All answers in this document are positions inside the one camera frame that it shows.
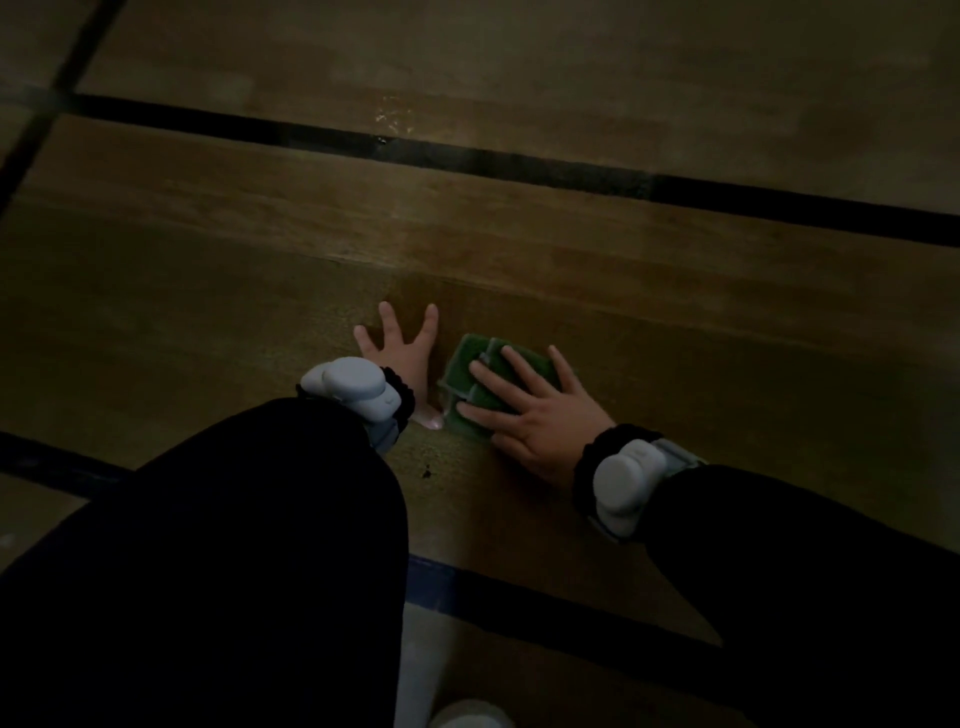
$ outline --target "green sponge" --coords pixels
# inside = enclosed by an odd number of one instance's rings
[[[513,366],[500,351],[508,345],[526,359],[537,374],[560,389],[560,378],[557,376],[557,370],[549,357],[515,346],[504,339],[469,333],[460,340],[457,351],[453,353],[446,365],[444,378],[439,382],[446,392],[444,409],[444,427],[446,429],[475,439],[490,439],[491,432],[488,429],[467,420],[457,412],[456,405],[459,401],[467,401],[478,407],[498,412],[516,413],[509,404],[477,382],[468,369],[471,361],[480,359],[495,374],[525,390],[526,386],[520,381],[520,377],[516,375]]]

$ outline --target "black wristband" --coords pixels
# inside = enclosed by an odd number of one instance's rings
[[[604,430],[584,448],[584,454],[573,469],[573,507],[584,518],[597,518],[597,499],[593,494],[593,474],[600,463],[620,452],[627,443],[646,440],[652,443],[663,435],[636,425],[617,425]]]
[[[407,423],[417,409],[417,398],[414,391],[403,383],[403,379],[390,367],[382,367],[383,375],[387,378],[387,384],[392,386],[400,394],[400,408],[394,413],[396,427],[400,432],[406,428]]]

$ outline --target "shoe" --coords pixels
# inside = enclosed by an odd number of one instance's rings
[[[510,717],[483,700],[461,700],[437,713],[427,728],[515,728]]]

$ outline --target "black floor line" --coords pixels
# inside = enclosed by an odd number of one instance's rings
[[[113,21],[126,4],[127,0],[101,0],[77,33],[69,55],[54,78],[54,89],[69,92],[77,87],[100,43],[107,37]]]
[[[54,77],[53,89],[56,92],[69,94],[77,87],[97,48],[126,3],[127,0],[101,0],[97,5],[77,33],[70,53]],[[27,89],[22,96],[14,94],[10,100],[25,100],[30,95],[31,90]],[[0,167],[0,217],[30,171],[40,147],[50,133],[56,115],[55,110],[38,109],[4,159],[3,166]]]
[[[96,498],[123,487],[131,471],[0,432],[0,473]],[[650,624],[413,555],[407,601],[711,702],[735,702],[723,650]]]
[[[141,127],[726,212],[814,228],[960,246],[960,215],[944,212],[346,132],[108,96],[29,89],[24,98],[40,110]]]

